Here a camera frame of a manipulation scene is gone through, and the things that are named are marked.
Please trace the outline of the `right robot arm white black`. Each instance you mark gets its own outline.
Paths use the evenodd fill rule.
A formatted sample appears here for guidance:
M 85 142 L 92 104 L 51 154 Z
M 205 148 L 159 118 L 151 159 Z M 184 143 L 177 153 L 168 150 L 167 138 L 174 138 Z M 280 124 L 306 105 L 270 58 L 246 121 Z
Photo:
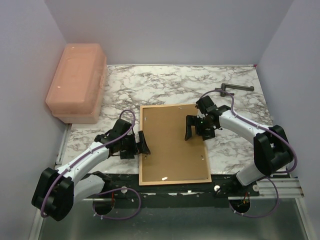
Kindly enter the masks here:
M 213 139 L 215 130 L 227 129 L 253 145 L 253 163 L 237 172 L 230 183 L 234 195 L 243 195 L 249 184 L 276 173 L 294 160 L 294 151 L 281 126 L 258 124 L 237 114 L 233 106 L 218 107 L 208 95 L 201 97 L 195 107 L 197 115 L 185 118 L 185 141 L 192 137 L 194 127 L 204 141 Z

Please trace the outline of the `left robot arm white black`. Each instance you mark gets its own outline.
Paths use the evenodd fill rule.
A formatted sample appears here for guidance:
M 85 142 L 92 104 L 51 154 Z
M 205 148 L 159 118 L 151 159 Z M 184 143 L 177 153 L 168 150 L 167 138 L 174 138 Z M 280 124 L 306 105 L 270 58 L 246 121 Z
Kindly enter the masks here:
M 143 131 L 135 137 L 133 124 L 119 118 L 112 129 L 98 134 L 93 143 L 78 157 L 57 169 L 46 168 L 40 175 L 31 204 L 40 210 L 41 217 L 61 221 L 73 205 L 87 197 L 107 197 L 114 188 L 110 177 L 91 170 L 101 162 L 119 154 L 121 159 L 150 155 Z

